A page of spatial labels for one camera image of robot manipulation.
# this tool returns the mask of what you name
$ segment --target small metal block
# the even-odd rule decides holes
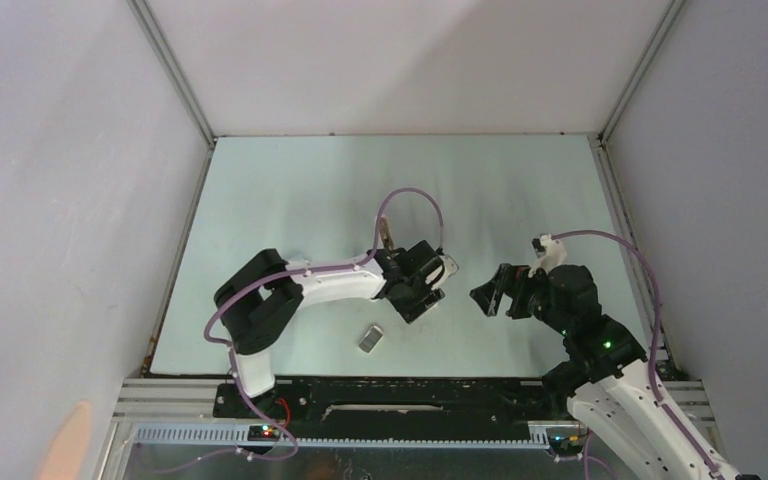
[[[381,330],[381,327],[378,325],[373,325],[366,331],[366,334],[363,336],[363,339],[361,339],[358,347],[364,352],[369,353],[383,337],[384,330]]]

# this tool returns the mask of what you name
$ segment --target light blue table surface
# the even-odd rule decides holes
[[[401,186],[427,190],[443,209],[445,250],[461,267],[443,285],[446,298],[412,325],[388,302],[301,310],[272,347],[275,373],[536,377],[563,361],[561,337],[548,327],[486,318],[468,294],[501,262],[531,263],[540,233],[614,231],[585,136],[261,137],[219,140],[151,371],[226,373],[223,347],[202,338],[216,289],[264,248],[312,261],[363,253],[379,203]],[[436,246],[434,210],[421,196],[396,197],[387,215],[397,245]],[[604,311],[644,341],[619,247],[564,243],[567,263],[593,272]],[[357,345],[373,323],[384,338],[367,354]],[[221,324],[214,332],[226,333]]]

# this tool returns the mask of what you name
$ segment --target gray wall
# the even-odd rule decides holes
[[[150,3],[216,132],[324,135],[596,130],[669,0]]]
[[[678,356],[768,480],[768,1],[690,2],[611,154]]]
[[[0,479],[140,364],[206,148],[123,0],[0,0]]]

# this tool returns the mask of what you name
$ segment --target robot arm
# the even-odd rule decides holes
[[[588,425],[641,479],[757,479],[741,475],[716,452],[657,376],[656,397],[645,350],[602,313],[587,268],[560,265],[566,252],[549,236],[534,246],[538,264],[502,264],[470,296],[487,316],[496,315],[502,296],[509,296],[508,317],[533,316],[564,337],[570,360],[542,378],[553,406]]]
[[[328,264],[291,263],[277,250],[267,249],[219,288],[214,296],[217,307],[269,275],[303,272],[266,283],[242,297],[221,317],[231,335],[248,396],[261,395],[275,385],[269,347],[302,308],[349,298],[386,299],[405,322],[412,323],[443,299],[440,286],[457,272],[458,266],[442,249],[434,250],[426,241],[409,250],[392,248],[389,241],[385,241],[385,247],[389,248],[376,251],[367,263],[363,263],[367,255],[360,255]]]

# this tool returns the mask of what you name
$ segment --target metal bracket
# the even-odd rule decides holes
[[[599,175],[599,182],[602,184],[602,190],[605,193],[605,200],[608,203],[608,209],[611,214],[611,220],[614,225],[614,229],[617,235],[628,239],[632,244],[637,245],[637,241],[634,235],[634,229],[632,227],[631,216],[628,212],[628,208],[623,200],[622,189],[617,178],[617,174],[614,171],[611,164],[611,158],[608,155],[608,151],[605,148],[603,142],[597,135],[588,135],[591,148],[593,152],[593,161],[596,164],[596,172]],[[652,338],[652,328],[655,323],[655,318],[652,314],[653,305],[655,302],[652,294],[652,286],[649,284],[649,279],[646,276],[646,272],[643,267],[625,249],[621,249],[621,255],[626,265],[626,270],[629,275],[629,279],[632,281],[632,292],[634,293],[634,300],[637,303],[637,310],[640,313],[640,317],[646,319],[649,328],[644,328],[646,334],[646,343],[648,344]],[[667,328],[664,330],[664,339],[658,347],[658,352],[655,356],[656,361],[666,361],[671,358],[669,352],[669,332]]]
[[[204,183],[207,180],[207,170],[210,168],[210,161],[213,159],[213,151],[213,149],[207,151],[204,164],[199,172],[198,181],[196,182],[196,191],[193,193],[190,209],[187,211],[187,219],[184,222],[184,230],[181,233],[181,238],[178,240],[178,248],[175,251],[175,261],[172,263],[172,269],[170,270],[169,278],[166,281],[166,288],[163,290],[163,300],[160,304],[161,308],[157,313],[154,328],[151,331],[151,338],[149,339],[148,347],[146,348],[146,354],[145,357],[143,357],[143,364],[140,367],[141,375],[149,373],[149,369],[151,368],[151,361],[154,358],[154,351],[157,348],[157,340],[160,338],[160,329],[163,327],[166,310],[169,308],[169,300],[172,298],[172,289],[175,286],[175,280],[178,278],[178,270],[181,268],[181,260],[184,258],[184,249],[187,246],[187,239],[190,237],[190,229],[193,225],[193,220],[195,220],[196,217],[196,208],[201,199],[201,192],[204,190]]]
[[[207,117],[198,103],[193,88],[187,81],[187,77],[184,75],[184,71],[181,68],[180,63],[175,58],[175,54],[172,52],[172,47],[169,46],[169,41],[166,40],[166,36],[163,34],[163,30],[160,28],[160,24],[157,22],[157,18],[154,16],[154,12],[148,5],[147,0],[128,0],[128,4],[131,5],[131,10],[134,12],[134,16],[140,23],[140,27],[143,29],[146,38],[151,44],[151,48],[154,53],[157,54],[160,64],[169,75],[169,80],[172,82],[175,92],[178,93],[181,102],[187,109],[196,127],[199,129],[202,138],[207,143],[208,148],[213,148],[216,145],[216,136],[213,134],[213,130],[210,128],[210,124],[207,122]]]

